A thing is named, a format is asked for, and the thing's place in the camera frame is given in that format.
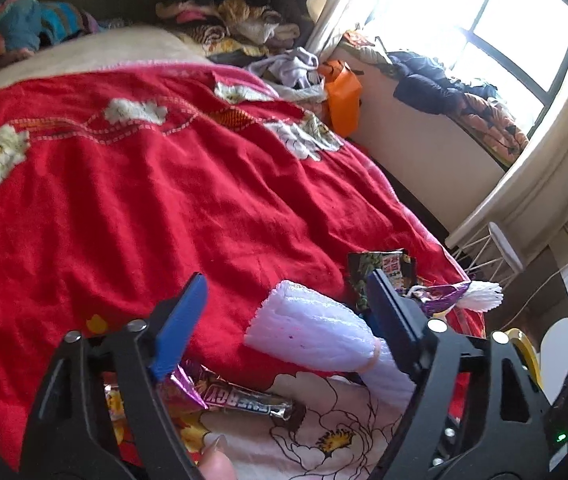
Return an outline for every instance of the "black device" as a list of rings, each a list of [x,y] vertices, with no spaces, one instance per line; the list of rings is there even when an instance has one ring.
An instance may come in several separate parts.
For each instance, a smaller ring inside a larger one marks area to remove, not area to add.
[[[568,377],[551,407],[505,334],[474,338],[427,319],[380,270],[368,298],[398,367],[417,384],[370,480],[568,479]],[[155,385],[181,359],[205,303],[206,281],[195,274],[148,320],[106,336],[66,334],[30,412],[20,472],[0,459],[0,480],[201,479]],[[120,457],[103,372],[118,375],[144,468]],[[467,397],[453,420],[459,373],[468,374]]]

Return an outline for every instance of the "gray cloth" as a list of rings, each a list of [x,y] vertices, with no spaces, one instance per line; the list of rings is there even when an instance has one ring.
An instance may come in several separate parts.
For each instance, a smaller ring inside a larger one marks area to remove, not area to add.
[[[262,61],[256,61],[246,67],[250,73],[262,77],[270,72],[289,88],[310,88],[308,73],[315,72],[320,62],[315,54],[299,47],[277,56],[270,56]]]

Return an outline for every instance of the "bed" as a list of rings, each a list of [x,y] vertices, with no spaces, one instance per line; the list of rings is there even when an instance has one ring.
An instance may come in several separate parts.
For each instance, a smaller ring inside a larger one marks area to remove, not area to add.
[[[427,280],[464,278],[371,160],[163,30],[111,30],[0,70],[0,453],[18,465],[66,332],[143,318],[199,271],[209,300],[187,354],[307,412],[292,426],[193,416],[189,449],[225,434],[240,479],[367,478],[401,413],[241,341],[280,280],[351,301],[347,254],[398,248]],[[478,314],[448,320],[483,333]]]

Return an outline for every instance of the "cable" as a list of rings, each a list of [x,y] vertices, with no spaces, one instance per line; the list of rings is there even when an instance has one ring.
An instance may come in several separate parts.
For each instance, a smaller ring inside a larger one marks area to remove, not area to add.
[[[530,302],[532,301],[532,298],[534,298],[534,297],[537,295],[537,293],[538,293],[540,290],[542,290],[542,288],[544,288],[546,285],[548,285],[548,282],[550,282],[551,279],[553,279],[557,274],[559,274],[560,272],[566,270],[567,268],[568,268],[568,264],[566,264],[566,265],[564,265],[563,267],[561,267],[560,270],[558,270],[557,272],[555,272],[550,278],[548,278],[545,282],[543,282],[543,283],[540,285],[540,287],[539,287],[536,291],[534,291],[534,292],[532,293],[532,296],[531,296],[530,298],[528,298],[528,301],[526,301],[526,303],[524,303],[524,306],[519,310],[519,312],[517,312],[517,313],[515,314],[515,316],[513,316],[512,319],[511,319],[509,322],[504,323],[503,327],[501,327],[500,330],[505,329],[505,328],[506,328],[508,325],[510,325],[515,319],[517,319],[517,318],[519,317],[519,315],[526,309],[526,307],[528,306],[528,303],[530,303]]]

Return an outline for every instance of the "fingernail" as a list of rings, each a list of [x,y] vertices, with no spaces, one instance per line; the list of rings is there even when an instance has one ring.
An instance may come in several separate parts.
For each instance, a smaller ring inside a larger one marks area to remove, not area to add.
[[[226,440],[226,437],[224,435],[220,435],[214,441],[212,441],[210,446],[206,447],[204,453],[212,453],[214,451],[221,451],[223,453],[226,451],[227,447],[228,441]]]

